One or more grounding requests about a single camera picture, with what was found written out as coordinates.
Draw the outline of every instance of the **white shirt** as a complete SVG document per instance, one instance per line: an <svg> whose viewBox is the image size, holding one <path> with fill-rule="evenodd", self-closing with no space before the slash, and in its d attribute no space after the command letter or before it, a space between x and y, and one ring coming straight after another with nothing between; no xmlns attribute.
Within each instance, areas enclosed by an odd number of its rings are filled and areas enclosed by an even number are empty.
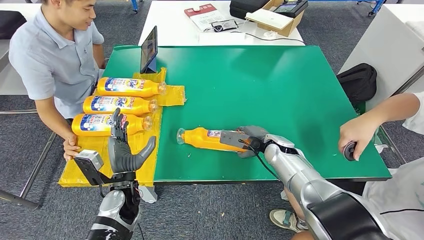
<svg viewBox="0 0 424 240"><path fill-rule="evenodd" d="M23 24L10 40L9 60L22 78L32 100L54 96L57 110L65 119L83 112L83 102L103 74L93 57L93 44L103 36L94 22L87 30L74 29L75 41L59 35L41 9Z"/></svg>
<svg viewBox="0 0 424 240"><path fill-rule="evenodd" d="M415 93L420 102L418 112L403 126L424 134L424 92ZM362 196L378 215L402 209L424 210L424 157L390 169L393 178L386 181L367 182ZM401 211L379 215L388 237L393 240L424 239L424 212Z"/></svg>

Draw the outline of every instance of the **black case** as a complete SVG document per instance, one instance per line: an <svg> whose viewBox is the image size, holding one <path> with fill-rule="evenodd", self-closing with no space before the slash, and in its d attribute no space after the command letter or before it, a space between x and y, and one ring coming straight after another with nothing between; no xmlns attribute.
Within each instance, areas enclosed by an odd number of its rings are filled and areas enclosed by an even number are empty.
<svg viewBox="0 0 424 240"><path fill-rule="evenodd" d="M0 10L0 39L11 39L16 30L27 20L18 11Z"/></svg>
<svg viewBox="0 0 424 240"><path fill-rule="evenodd" d="M308 6L308 0L298 0L297 6L291 12L282 12L281 15L287 16L289 18L297 17L303 10Z"/></svg>
<svg viewBox="0 0 424 240"><path fill-rule="evenodd" d="M376 94L377 71L369 64L358 64L338 74L337 79L352 104L368 101Z"/></svg>
<svg viewBox="0 0 424 240"><path fill-rule="evenodd" d="M245 19L246 13L253 13L265 6L269 0L231 0L229 14L235 18Z"/></svg>

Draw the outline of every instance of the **game controller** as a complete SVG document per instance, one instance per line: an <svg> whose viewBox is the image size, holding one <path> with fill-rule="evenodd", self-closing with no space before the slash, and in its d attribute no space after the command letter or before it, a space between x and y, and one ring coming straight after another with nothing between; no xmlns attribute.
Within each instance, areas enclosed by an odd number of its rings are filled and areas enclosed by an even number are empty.
<svg viewBox="0 0 424 240"><path fill-rule="evenodd" d="M351 141L348 144L346 144L346 146L344 146L343 155L347 160L356 161L356 159L354 158L354 151L356 146L357 146L356 141Z"/></svg>

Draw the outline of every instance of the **robotic arm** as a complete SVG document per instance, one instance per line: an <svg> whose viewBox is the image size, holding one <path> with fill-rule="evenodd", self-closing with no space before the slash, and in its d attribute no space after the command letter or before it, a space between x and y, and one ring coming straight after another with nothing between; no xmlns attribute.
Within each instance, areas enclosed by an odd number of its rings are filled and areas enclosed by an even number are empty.
<svg viewBox="0 0 424 240"><path fill-rule="evenodd" d="M111 137L108 140L110 165L113 171L108 178L99 169L103 161L96 151L83 150L74 157L88 182L93 186L109 185L87 240L130 240L140 218L141 193L138 190L136 170L141 168L156 146L151 136L147 145L137 154L131 154L128 145L127 125L117 108L112 116Z"/></svg>
<svg viewBox="0 0 424 240"><path fill-rule="evenodd" d="M377 215L370 211L362 197L325 180L288 139L257 126L247 126L237 132L223 131L220 142L250 149L239 153L241 157L264 154L267 163L296 198L316 240L389 239ZM351 152L346 149L345 155Z"/></svg>

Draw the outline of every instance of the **man's hand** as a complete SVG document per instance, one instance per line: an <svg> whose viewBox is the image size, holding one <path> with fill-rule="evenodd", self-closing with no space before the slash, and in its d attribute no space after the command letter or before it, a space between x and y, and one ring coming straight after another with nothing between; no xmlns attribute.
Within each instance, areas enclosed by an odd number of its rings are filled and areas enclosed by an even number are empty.
<svg viewBox="0 0 424 240"><path fill-rule="evenodd" d="M348 143L357 142L353 158L358 161L380 124L380 121L367 113L346 122L340 127L338 150L343 153L343 148Z"/></svg>
<svg viewBox="0 0 424 240"><path fill-rule="evenodd" d="M81 148L79 146L76 146L77 144L77 136L75 134L72 134L65 138L65 141L63 142L63 150L65 153L63 154L63 157L66 161L71 160L75 155L78 154L78 150Z"/></svg>

